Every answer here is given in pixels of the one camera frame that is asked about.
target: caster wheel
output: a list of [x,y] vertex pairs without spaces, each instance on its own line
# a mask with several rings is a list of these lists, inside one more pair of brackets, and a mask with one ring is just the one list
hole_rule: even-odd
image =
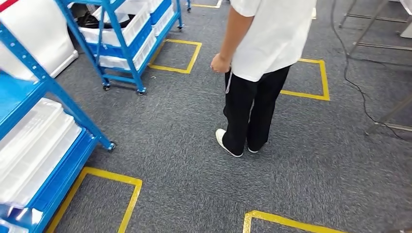
[[114,141],[110,141],[113,144],[112,149],[109,149],[107,151],[112,152],[116,148],[116,143]]

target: hand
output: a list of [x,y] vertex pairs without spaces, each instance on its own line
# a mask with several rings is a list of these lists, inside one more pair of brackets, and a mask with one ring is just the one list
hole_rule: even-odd
[[226,73],[230,69],[230,60],[224,59],[220,53],[213,58],[210,68],[218,73]]

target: white sneaker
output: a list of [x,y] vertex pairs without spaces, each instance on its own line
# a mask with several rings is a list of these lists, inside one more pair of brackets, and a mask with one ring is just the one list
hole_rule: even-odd
[[221,147],[223,147],[223,149],[228,152],[230,155],[239,158],[243,155],[243,153],[241,155],[235,155],[234,153],[230,152],[226,147],[224,147],[223,145],[223,135],[226,133],[226,130],[222,130],[222,129],[218,129],[216,131],[216,139],[218,140],[218,143]]
[[258,153],[258,152],[259,152],[258,150],[253,151],[253,150],[251,150],[249,147],[247,147],[247,150],[248,150],[250,153],[253,153],[253,154],[256,154],[256,153]]

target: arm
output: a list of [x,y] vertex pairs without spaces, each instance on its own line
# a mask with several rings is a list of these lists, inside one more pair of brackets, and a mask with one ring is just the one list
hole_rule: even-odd
[[259,3],[259,0],[233,0],[222,47],[210,64],[214,71],[218,73],[229,71],[232,57],[250,28]]
[[229,62],[232,60],[233,54],[249,30],[253,18],[254,16],[242,16],[232,6],[230,7],[226,33],[220,49],[222,59]]

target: yellow tape square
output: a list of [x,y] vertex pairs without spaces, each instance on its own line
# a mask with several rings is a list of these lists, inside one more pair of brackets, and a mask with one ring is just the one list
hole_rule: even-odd
[[54,230],[56,229],[57,225],[59,224],[60,220],[63,217],[63,214],[69,207],[69,204],[71,200],[73,199],[74,195],[76,194],[77,190],[79,189],[80,185],[82,184],[83,180],[85,179],[86,175],[94,175],[98,177],[102,177],[105,179],[109,180],[114,180],[117,182],[122,182],[122,183],[127,183],[135,186],[135,189],[133,191],[132,197],[130,198],[129,204],[127,205],[126,212],[124,213],[123,219],[121,221],[119,230],[117,231],[118,233],[123,233],[126,231],[127,224],[129,223],[130,217],[132,216],[133,209],[136,206],[137,198],[139,197],[139,193],[143,184],[142,180],[130,177],[130,176],[125,176],[125,175],[120,175],[117,173],[109,172],[109,171],[104,171],[100,170],[97,168],[92,168],[92,167],[84,167],[82,172],[80,173],[79,177],[77,180],[74,182],[73,186],[71,187],[70,191],[68,192],[66,198],[62,202],[60,208],[57,210],[56,214],[54,215],[53,220],[49,224],[49,227],[47,228],[46,233],[53,233]]
[[[173,68],[173,67],[158,66],[158,65],[153,64],[153,62],[155,61],[156,57],[159,55],[160,50],[162,49],[165,42],[181,43],[181,44],[195,45],[196,46],[196,48],[194,50],[194,53],[192,55],[192,58],[190,59],[190,62],[189,62],[188,67],[186,69],[177,69],[177,68]],[[149,67],[153,68],[153,69],[160,69],[160,70],[166,70],[166,71],[172,71],[172,72],[179,72],[179,73],[183,73],[183,74],[190,74],[190,72],[192,71],[194,63],[196,62],[197,55],[199,55],[199,51],[200,51],[201,47],[202,47],[202,43],[200,43],[200,42],[166,39],[162,42],[162,44],[159,46],[157,51],[154,53],[152,59],[149,62]]]
[[285,95],[290,95],[290,96],[299,96],[299,97],[305,97],[305,98],[311,98],[311,99],[316,99],[316,100],[330,100],[329,96],[329,87],[327,85],[327,76],[326,76],[326,66],[325,62],[323,60],[311,60],[311,59],[299,59],[300,62],[307,62],[307,63],[313,63],[313,64],[319,64],[319,69],[321,72],[321,78],[322,78],[322,91],[323,95],[314,95],[314,94],[308,94],[308,93],[302,93],[302,92],[294,92],[294,91],[287,91],[287,90],[281,90],[280,93],[285,94]]
[[293,228],[297,228],[297,229],[301,229],[301,230],[313,232],[313,233],[345,233],[345,232],[341,232],[341,231],[334,230],[331,228],[298,222],[298,221],[291,220],[285,217],[281,217],[278,215],[272,215],[272,214],[257,211],[257,210],[253,210],[245,214],[245,219],[243,222],[243,233],[250,233],[251,226],[252,226],[252,218],[258,218],[258,219],[278,223],[280,225],[293,227]]

